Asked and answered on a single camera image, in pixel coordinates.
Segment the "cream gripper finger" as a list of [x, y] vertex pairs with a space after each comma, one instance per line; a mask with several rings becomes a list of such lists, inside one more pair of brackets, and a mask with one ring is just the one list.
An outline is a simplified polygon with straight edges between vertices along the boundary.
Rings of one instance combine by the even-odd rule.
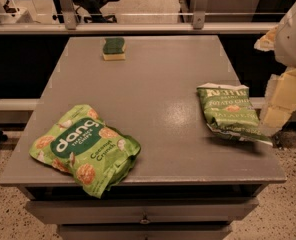
[[260, 125], [264, 128], [282, 128], [291, 112], [281, 107], [264, 106], [260, 112]]
[[275, 36], [277, 28], [270, 29], [265, 35], [260, 37], [254, 44], [254, 48], [259, 51], [273, 51], [275, 48]]

